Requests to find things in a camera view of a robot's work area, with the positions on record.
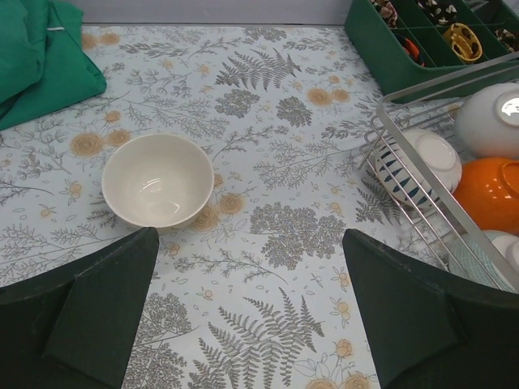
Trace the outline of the pale green ribbed bowl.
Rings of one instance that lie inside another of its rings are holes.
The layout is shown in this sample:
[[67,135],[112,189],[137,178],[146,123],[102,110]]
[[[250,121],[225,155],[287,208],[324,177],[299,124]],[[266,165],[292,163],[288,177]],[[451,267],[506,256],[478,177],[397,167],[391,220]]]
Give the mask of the pale green ribbed bowl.
[[[515,272],[518,272],[518,236],[497,230],[483,232]],[[517,293],[490,257],[468,233],[449,247],[449,271],[455,275],[505,292]]]

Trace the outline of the orange bowl black inside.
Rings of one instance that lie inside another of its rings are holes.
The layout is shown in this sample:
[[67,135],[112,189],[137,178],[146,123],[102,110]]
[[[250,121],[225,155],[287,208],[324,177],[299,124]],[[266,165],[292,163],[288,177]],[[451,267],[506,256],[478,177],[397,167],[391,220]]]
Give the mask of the orange bowl black inside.
[[518,234],[518,162],[488,157],[462,165],[453,196],[481,230]]

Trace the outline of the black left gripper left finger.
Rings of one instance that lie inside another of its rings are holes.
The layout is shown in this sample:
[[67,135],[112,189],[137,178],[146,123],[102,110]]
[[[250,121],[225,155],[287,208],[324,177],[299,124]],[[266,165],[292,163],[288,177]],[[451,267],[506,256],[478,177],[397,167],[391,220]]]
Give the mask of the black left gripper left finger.
[[3,388],[120,388],[159,235],[143,228],[1,289]]

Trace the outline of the white plain bowl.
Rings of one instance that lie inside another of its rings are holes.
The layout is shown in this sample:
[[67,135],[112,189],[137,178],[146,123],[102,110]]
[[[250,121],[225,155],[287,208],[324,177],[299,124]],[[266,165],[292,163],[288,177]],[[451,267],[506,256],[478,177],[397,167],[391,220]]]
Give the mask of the white plain bowl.
[[476,158],[518,158],[518,84],[498,83],[467,98],[454,132]]

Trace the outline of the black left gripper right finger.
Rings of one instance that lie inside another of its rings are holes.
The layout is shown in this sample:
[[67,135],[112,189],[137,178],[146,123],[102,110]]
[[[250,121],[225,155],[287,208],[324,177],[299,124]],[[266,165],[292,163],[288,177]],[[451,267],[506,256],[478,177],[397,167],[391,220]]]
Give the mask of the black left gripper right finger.
[[518,296],[357,229],[342,245],[382,388],[516,388]]

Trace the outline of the cream plain bowl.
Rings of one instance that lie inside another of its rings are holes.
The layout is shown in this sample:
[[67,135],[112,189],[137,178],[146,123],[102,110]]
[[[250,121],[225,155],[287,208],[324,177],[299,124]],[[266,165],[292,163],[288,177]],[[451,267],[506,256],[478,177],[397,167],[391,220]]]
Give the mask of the cream plain bowl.
[[119,147],[103,169],[109,209],[135,227],[182,229],[208,204],[214,169],[205,151],[179,135],[150,134]]

